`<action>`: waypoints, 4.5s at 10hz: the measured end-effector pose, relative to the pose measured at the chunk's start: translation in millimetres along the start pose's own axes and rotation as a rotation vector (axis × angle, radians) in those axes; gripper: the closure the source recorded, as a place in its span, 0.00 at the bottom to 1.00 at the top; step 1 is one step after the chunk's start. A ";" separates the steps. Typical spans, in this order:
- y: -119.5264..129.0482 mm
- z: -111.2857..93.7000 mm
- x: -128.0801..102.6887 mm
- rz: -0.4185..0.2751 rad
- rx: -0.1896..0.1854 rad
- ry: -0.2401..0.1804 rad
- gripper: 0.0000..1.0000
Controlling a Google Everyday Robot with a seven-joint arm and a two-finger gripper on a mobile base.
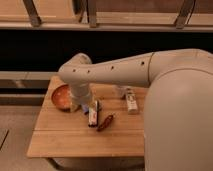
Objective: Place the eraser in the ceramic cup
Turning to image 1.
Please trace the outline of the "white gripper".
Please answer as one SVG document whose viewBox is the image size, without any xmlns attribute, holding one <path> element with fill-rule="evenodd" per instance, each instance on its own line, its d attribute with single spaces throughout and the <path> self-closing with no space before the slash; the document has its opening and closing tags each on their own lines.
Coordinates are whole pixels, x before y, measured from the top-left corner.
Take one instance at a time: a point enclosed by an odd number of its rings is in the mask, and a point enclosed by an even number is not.
<svg viewBox="0 0 213 171">
<path fill-rule="evenodd" d="M 89 105 L 92 102 L 92 92 L 88 84 L 70 85 L 71 101 L 76 105 Z"/>
</svg>

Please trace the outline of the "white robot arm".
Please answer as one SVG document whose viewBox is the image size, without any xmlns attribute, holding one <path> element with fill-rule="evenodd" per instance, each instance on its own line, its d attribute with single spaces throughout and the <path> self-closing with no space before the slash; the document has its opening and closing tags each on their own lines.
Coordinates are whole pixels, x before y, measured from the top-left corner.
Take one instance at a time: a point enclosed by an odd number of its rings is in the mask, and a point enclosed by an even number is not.
<svg viewBox="0 0 213 171">
<path fill-rule="evenodd" d="M 58 74 L 76 104 L 90 104 L 91 83 L 146 87 L 145 171 L 213 171 L 213 54 L 158 51 L 93 64 L 85 54 Z"/>
</svg>

